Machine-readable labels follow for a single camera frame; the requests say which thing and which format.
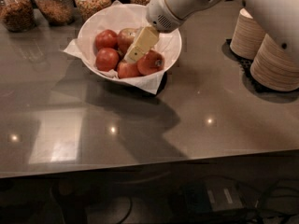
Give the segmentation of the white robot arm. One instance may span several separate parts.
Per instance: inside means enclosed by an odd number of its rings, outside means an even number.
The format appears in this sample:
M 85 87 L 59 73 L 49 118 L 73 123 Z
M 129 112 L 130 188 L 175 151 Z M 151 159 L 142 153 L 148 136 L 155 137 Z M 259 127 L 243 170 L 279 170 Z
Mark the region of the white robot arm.
M 233 0 L 299 64 L 299 0 Z M 124 59 L 134 63 L 158 43 L 159 34 L 179 28 L 192 14 L 215 6 L 220 0 L 150 0 L 148 25 L 138 30 Z

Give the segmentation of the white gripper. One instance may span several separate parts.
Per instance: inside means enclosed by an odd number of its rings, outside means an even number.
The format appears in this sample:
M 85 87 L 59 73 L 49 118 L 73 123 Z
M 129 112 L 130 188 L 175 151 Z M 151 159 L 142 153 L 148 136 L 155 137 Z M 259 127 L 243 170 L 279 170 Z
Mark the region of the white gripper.
M 185 22 L 175 13 L 177 2 L 178 0 L 149 1 L 146 19 L 151 26 L 137 30 L 133 43 L 124 55 L 126 62 L 136 63 L 158 43 L 160 33 L 171 33 Z

